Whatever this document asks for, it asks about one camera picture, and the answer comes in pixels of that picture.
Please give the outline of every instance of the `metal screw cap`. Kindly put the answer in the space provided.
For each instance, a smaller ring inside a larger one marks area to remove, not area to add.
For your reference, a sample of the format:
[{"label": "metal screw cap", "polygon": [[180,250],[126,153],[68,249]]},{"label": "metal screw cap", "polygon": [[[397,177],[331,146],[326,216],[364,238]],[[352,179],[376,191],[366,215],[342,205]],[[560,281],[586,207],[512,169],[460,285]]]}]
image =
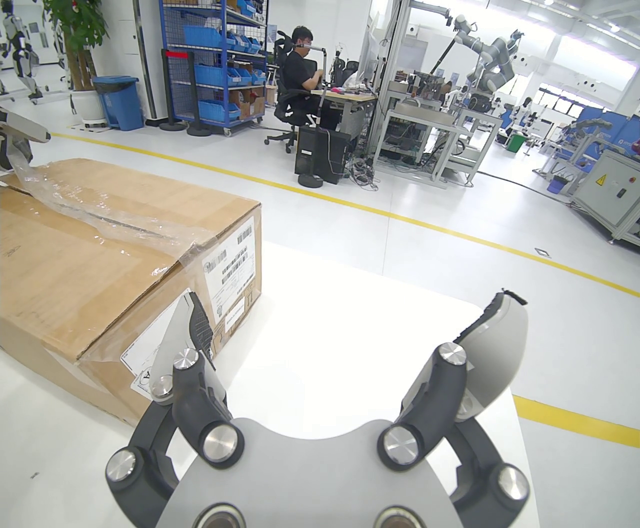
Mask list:
[{"label": "metal screw cap", "polygon": [[173,366],[179,371],[183,371],[194,366],[196,361],[198,361],[198,351],[194,348],[185,348],[175,355]]},{"label": "metal screw cap", "polygon": [[160,376],[153,385],[151,385],[151,394],[156,398],[164,398],[171,394],[173,390],[173,376],[166,374]]},{"label": "metal screw cap", "polygon": [[503,468],[498,475],[498,485],[510,499],[522,500],[529,496],[529,482],[522,471],[516,467]]},{"label": "metal screw cap", "polygon": [[385,452],[396,464],[408,466],[418,458],[418,441],[411,431],[402,426],[389,429],[382,442]]},{"label": "metal screw cap", "polygon": [[133,473],[136,467],[136,455],[128,449],[114,454],[107,462],[107,478],[111,482],[120,482]]},{"label": "metal screw cap", "polygon": [[204,456],[211,462],[224,462],[233,455],[238,446],[238,433],[228,424],[210,430],[202,445]]},{"label": "metal screw cap", "polygon": [[230,504],[218,504],[206,511],[196,528],[246,528],[240,512]]},{"label": "metal screw cap", "polygon": [[374,528],[422,528],[423,524],[410,511],[401,506],[384,510],[376,519]]},{"label": "metal screw cap", "polygon": [[442,359],[452,365],[464,365],[467,362],[467,353],[460,345],[455,343],[443,343],[438,347]]}]

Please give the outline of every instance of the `trash can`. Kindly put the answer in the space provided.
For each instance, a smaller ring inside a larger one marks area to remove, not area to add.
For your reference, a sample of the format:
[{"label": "trash can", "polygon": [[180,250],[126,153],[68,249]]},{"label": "trash can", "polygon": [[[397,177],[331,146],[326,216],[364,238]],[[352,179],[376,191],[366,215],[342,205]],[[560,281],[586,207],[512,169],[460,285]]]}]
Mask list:
[{"label": "trash can", "polygon": [[525,141],[527,141],[526,136],[514,132],[507,143],[507,150],[509,152],[518,152]]},{"label": "trash can", "polygon": [[110,127],[135,130],[145,124],[136,91],[139,79],[127,75],[94,77],[93,86],[100,95],[104,114]]}]

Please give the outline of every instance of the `white floor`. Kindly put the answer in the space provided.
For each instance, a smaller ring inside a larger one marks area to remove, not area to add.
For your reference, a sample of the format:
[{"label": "white floor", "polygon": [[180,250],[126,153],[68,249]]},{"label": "white floor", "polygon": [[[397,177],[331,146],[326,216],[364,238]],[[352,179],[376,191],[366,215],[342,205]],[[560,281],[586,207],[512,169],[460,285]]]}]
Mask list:
[{"label": "white floor", "polygon": [[[2,72],[9,90],[20,83]],[[43,67],[38,82],[62,88],[57,67]],[[38,120],[51,132],[93,138],[196,161],[226,171],[297,186],[294,155],[282,144],[264,145],[266,131],[244,129],[231,138],[193,138],[184,132],[77,132],[64,95],[38,106],[26,93],[0,104]],[[272,115],[263,125],[282,128]],[[441,292],[483,307],[501,287],[529,301],[527,355],[513,393],[553,406],[640,428],[638,318],[640,300],[583,276],[380,214],[319,200],[233,175],[145,154],[54,137],[34,145],[34,164],[70,157],[152,172],[260,200],[263,237],[373,273]],[[494,145],[482,170],[536,189],[531,172],[544,158],[532,150],[511,154]],[[640,291],[640,250],[607,244],[607,234],[566,206],[520,186],[478,175],[473,188],[441,190],[378,170],[378,192],[344,180],[319,194],[366,205],[537,255]],[[321,270],[310,270],[321,273]],[[640,452],[521,420],[543,527],[631,528],[640,525]]]}]

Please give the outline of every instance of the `yellow floor line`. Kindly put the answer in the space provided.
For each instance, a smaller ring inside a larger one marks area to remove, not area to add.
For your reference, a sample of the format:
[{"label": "yellow floor line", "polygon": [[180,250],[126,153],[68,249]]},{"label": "yellow floor line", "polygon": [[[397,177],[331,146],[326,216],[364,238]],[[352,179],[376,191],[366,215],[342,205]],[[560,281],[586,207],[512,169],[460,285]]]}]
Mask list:
[{"label": "yellow floor line", "polygon": [[520,396],[513,396],[513,399],[520,418],[599,440],[640,447],[640,431],[638,429],[598,420]]},{"label": "yellow floor line", "polygon": [[594,282],[597,282],[598,284],[602,284],[604,286],[608,286],[615,290],[628,293],[629,295],[633,295],[634,297],[640,297],[640,292],[632,290],[631,288],[627,288],[626,286],[622,286],[621,284],[616,284],[615,282],[611,282],[610,280],[592,275],[591,273],[586,273],[585,271],[571,268],[570,266],[565,266],[564,264],[560,264],[558,262],[548,260],[544,257],[539,257],[538,255],[531,255],[530,253],[520,251],[515,248],[510,248],[509,246],[503,246],[502,244],[497,244],[495,242],[491,242],[490,240],[484,240],[483,238],[474,237],[473,235],[468,235],[466,233],[461,233],[460,231],[454,231],[453,229],[447,229],[446,227],[441,227],[439,225],[423,222],[422,220],[416,220],[415,218],[410,218],[408,216],[403,216],[401,214],[396,214],[394,212],[384,211],[383,209],[376,209],[375,207],[369,207],[368,205],[356,204],[355,202],[349,202],[347,200],[342,200],[340,198],[334,198],[332,196],[322,195],[320,193],[309,191],[303,187],[294,187],[291,185],[285,185],[282,183],[265,180],[263,178],[256,178],[255,176],[249,176],[248,174],[242,174],[241,172],[235,172],[235,171],[227,170],[221,167],[215,167],[213,165],[207,165],[205,163],[199,163],[197,161],[191,161],[189,159],[183,159],[181,157],[169,156],[167,154],[161,154],[160,152],[153,152],[152,150],[144,150],[142,148],[129,147],[127,145],[119,145],[117,143],[108,143],[106,141],[94,140],[91,138],[71,136],[69,134],[54,133],[52,135],[57,136],[59,138],[65,138],[68,140],[84,141],[85,143],[93,143],[94,145],[102,145],[103,147],[113,147],[113,148],[119,148],[121,150],[128,150],[129,152],[136,152],[138,154],[146,154],[147,156],[158,157],[161,159],[165,159],[167,161],[182,163],[183,165],[190,165],[192,167],[197,167],[204,170],[210,170],[210,171],[219,172],[222,174],[227,174],[229,176],[234,176],[236,178],[248,180],[250,182],[256,182],[259,184],[268,185],[269,187],[276,187],[277,189],[283,189],[285,191],[290,191],[292,193],[297,193],[299,195],[311,196],[312,198],[318,198],[319,200],[324,200],[325,202],[331,202],[333,204],[339,204],[339,205],[346,205],[347,207],[351,207],[352,209],[359,209],[360,211],[366,211],[366,212],[370,212],[380,216],[385,216],[386,218],[392,218],[393,220],[399,220],[401,222],[410,223],[413,225],[417,225],[419,227],[424,227],[426,229],[436,231],[438,233],[450,235],[456,238],[460,238],[462,240],[467,240],[469,242],[474,242],[482,246],[500,250],[505,253],[510,253],[512,255],[517,255],[525,259],[533,260],[535,262],[539,262],[540,264],[544,264],[545,266],[561,269],[562,271],[566,271],[573,275],[577,275],[579,277],[592,280]]},{"label": "yellow floor line", "polygon": [[[102,145],[103,147],[119,148],[121,150],[128,150],[129,152],[136,152],[138,154],[145,154],[147,156],[158,157],[160,159],[165,159],[167,161],[182,163],[184,165],[190,165],[192,167],[219,172],[222,174],[227,174],[229,176],[234,176],[236,178],[241,178],[243,180],[248,180],[248,181],[260,183],[263,185],[268,185],[270,187],[275,187],[277,189],[283,189],[285,191],[290,191],[293,193],[297,193],[299,195],[311,196],[312,198],[318,198],[319,200],[324,200],[325,202],[331,202],[333,204],[339,204],[339,205],[346,205],[347,207],[352,207],[353,209],[359,209],[360,211],[379,214],[380,216],[385,216],[387,218],[392,218],[393,220],[399,220],[402,222],[417,225],[419,227],[424,227],[426,229],[431,229],[432,231],[437,231],[438,233],[443,233],[445,235],[451,235],[451,236],[460,238],[462,240],[475,242],[476,244],[481,244],[489,248],[494,248],[496,250],[504,251],[506,253],[511,253],[512,255],[524,257],[525,259],[535,260],[540,264],[551,266],[552,268],[561,269],[563,271],[573,273],[574,275],[580,276],[582,278],[586,278],[588,280],[592,280],[599,284],[609,286],[621,292],[628,293],[635,297],[640,297],[640,292],[634,291],[630,288],[627,288],[620,284],[616,284],[606,279],[596,277],[595,275],[590,275],[589,273],[585,273],[583,271],[580,271],[579,269],[570,268],[569,266],[558,264],[551,260],[544,259],[543,257],[538,257],[536,255],[529,255],[528,253],[525,253],[523,251],[520,251],[514,248],[510,248],[508,246],[503,246],[501,244],[496,244],[495,242],[491,242],[489,240],[484,240],[478,237],[467,235],[465,233],[453,231],[451,229],[447,229],[439,225],[434,225],[427,222],[423,222],[421,220],[416,220],[415,218],[409,218],[408,216],[402,216],[400,214],[383,211],[382,209],[376,209],[374,207],[369,207],[367,205],[356,204],[354,202],[348,202],[347,200],[341,200],[340,198],[334,198],[332,196],[322,195],[320,193],[315,193],[313,191],[309,191],[302,187],[293,187],[290,185],[285,185],[285,184],[273,182],[270,180],[265,180],[262,178],[256,178],[255,176],[249,176],[248,174],[242,174],[240,172],[235,172],[232,170],[215,167],[213,165],[198,163],[197,161],[191,161],[189,159],[183,159],[175,156],[168,156],[167,154],[153,152],[152,150],[144,150],[142,148],[128,147],[127,145],[119,145],[117,143],[108,143],[106,141],[94,140],[91,138],[82,138],[80,136],[72,136],[69,134],[54,133],[52,135],[57,136],[59,138],[65,138],[68,140],[84,141],[85,143],[93,143],[94,145]],[[574,433],[578,433],[581,435],[592,436],[593,438],[599,438],[600,440],[607,440],[608,442],[616,442],[617,444],[630,445],[631,447],[640,448],[640,430],[638,429],[620,426],[617,424],[613,424],[611,422],[606,422],[604,420],[598,420],[596,418],[591,418],[581,414],[573,413],[571,411],[560,409],[558,407],[552,407],[550,405],[546,405],[544,403],[522,398],[520,396],[514,396],[513,398],[515,400],[518,416],[520,416],[521,418],[525,418],[527,420],[532,420],[534,422],[539,422],[541,424],[557,427],[560,429],[565,429],[567,431],[572,431]]]}]

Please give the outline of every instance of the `metal shelving rack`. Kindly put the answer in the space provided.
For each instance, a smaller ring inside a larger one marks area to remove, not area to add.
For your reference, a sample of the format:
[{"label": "metal shelving rack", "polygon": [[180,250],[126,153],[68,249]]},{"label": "metal shelving rack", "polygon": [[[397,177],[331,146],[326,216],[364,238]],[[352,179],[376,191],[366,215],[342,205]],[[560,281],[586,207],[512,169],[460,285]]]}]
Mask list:
[{"label": "metal shelving rack", "polygon": [[[192,52],[195,64],[221,67],[224,68],[224,71],[229,67],[230,62],[236,61],[249,63],[253,68],[262,70],[265,74],[267,73],[266,21],[268,0],[264,0],[262,4],[262,16],[259,17],[262,20],[236,12],[230,7],[230,4],[235,3],[235,0],[220,0],[216,3],[211,2],[211,5],[208,6],[200,5],[208,4],[209,2],[206,0],[200,0],[199,5],[177,4],[166,0],[159,0],[159,2],[165,49],[170,52]],[[186,44],[184,26],[216,28],[222,36],[221,45],[219,47],[204,47]],[[228,31],[237,35],[253,37],[260,42],[262,48],[257,54],[229,49],[226,39]],[[234,90],[263,88],[263,95],[266,97],[265,82],[249,86],[229,86],[227,75],[222,75],[223,83],[221,86],[197,83],[195,85],[196,90],[194,90],[191,82],[192,75],[187,61],[177,58],[168,59],[168,74],[171,88],[170,98],[173,107],[169,111],[173,110],[173,115],[177,119],[222,127],[225,135],[230,136],[233,127],[253,120],[260,122],[264,116],[263,111],[246,118],[230,120],[229,95]],[[222,103],[224,121],[214,121],[197,115],[198,101],[207,99],[217,100]]]}]

